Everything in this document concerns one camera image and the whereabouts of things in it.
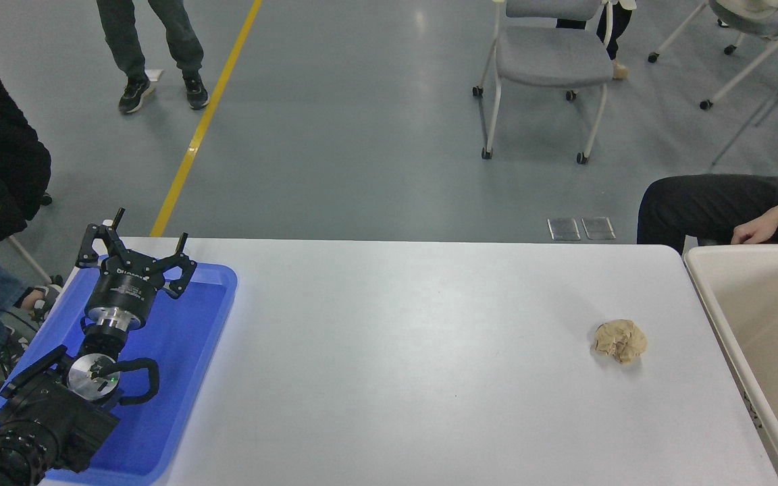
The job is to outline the person's hand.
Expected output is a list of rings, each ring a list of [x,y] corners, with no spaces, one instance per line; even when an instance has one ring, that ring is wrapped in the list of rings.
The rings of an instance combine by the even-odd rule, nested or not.
[[[733,228],[731,245],[754,245],[769,241],[778,230],[778,213],[766,212]]]

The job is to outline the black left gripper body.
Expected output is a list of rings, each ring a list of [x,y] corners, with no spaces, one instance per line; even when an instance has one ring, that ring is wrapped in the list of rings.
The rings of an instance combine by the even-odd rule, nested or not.
[[[100,263],[100,275],[84,307],[84,314],[98,318],[104,308],[118,308],[134,318],[146,318],[155,297],[163,288],[163,271],[154,268],[152,261],[138,261],[133,267],[124,267],[120,257],[108,257]]]

